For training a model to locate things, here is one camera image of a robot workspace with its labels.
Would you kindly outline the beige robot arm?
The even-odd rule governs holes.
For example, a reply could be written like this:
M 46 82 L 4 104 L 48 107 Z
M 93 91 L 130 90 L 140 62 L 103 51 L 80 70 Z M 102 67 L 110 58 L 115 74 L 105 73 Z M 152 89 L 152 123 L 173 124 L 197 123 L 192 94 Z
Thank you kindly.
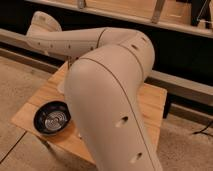
M 65 102 L 99 171 L 163 171 L 137 102 L 155 60 L 144 33 L 113 27 L 64 31 L 37 11 L 27 43 L 72 59 Z

